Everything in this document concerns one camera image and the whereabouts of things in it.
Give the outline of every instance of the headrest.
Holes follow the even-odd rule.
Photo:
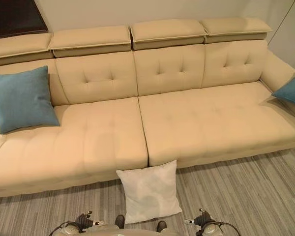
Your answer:
[[[170,19],[131,26],[133,49],[150,49],[203,43],[207,34],[197,20]]]
[[[49,49],[57,58],[130,51],[130,32],[127,26],[62,30],[54,33]]]
[[[0,38],[0,65],[53,58],[48,50],[51,33]]]
[[[265,39],[272,29],[257,18],[209,18],[201,20],[206,32],[205,43]]]

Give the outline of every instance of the striped carpet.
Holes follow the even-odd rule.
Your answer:
[[[164,219],[182,236],[195,235],[196,226],[183,220],[195,218],[200,207],[236,225],[243,236],[295,236],[295,148],[180,169],[177,196],[183,212]],[[120,180],[0,198],[0,236],[47,236],[86,210],[108,223],[125,214]],[[154,230],[158,220],[126,228]]]

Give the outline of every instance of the wire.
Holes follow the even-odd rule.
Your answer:
[[[214,221],[214,222],[207,222],[206,224],[204,224],[203,227],[201,227],[201,230],[200,230],[200,233],[201,233],[201,234],[200,234],[200,235],[202,235],[203,232],[204,232],[204,230],[205,230],[205,228],[206,228],[208,225],[211,225],[211,224],[213,224],[213,225],[217,225],[218,227],[221,227],[222,225],[228,225],[228,226],[231,226],[231,227],[233,227],[233,229],[237,232],[238,236],[241,236],[239,230],[238,230],[234,225],[232,225],[232,224],[230,224],[230,223],[226,223],[226,222],[217,222],[217,221]]]
[[[66,221],[66,222],[63,222],[62,224],[60,224],[58,227],[56,227],[50,234],[49,236],[52,236],[54,234],[55,231],[57,231],[58,229],[62,228],[62,225],[64,224],[69,224],[69,225],[74,225],[75,227],[78,228],[79,230],[79,233],[83,233],[83,230],[81,229],[81,226],[80,224],[78,224],[77,222],[73,222],[73,221]]]

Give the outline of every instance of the sofa armrest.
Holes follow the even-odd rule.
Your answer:
[[[279,90],[295,77],[295,69],[268,51],[260,80],[272,91]],[[282,101],[294,114],[295,104]]]

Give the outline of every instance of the shoe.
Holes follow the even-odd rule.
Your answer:
[[[167,228],[167,224],[165,221],[162,220],[162,221],[158,222],[156,231],[158,233],[160,233],[163,229],[166,229],[166,228]]]
[[[115,225],[117,225],[120,229],[124,229],[124,216],[119,215],[115,220]]]

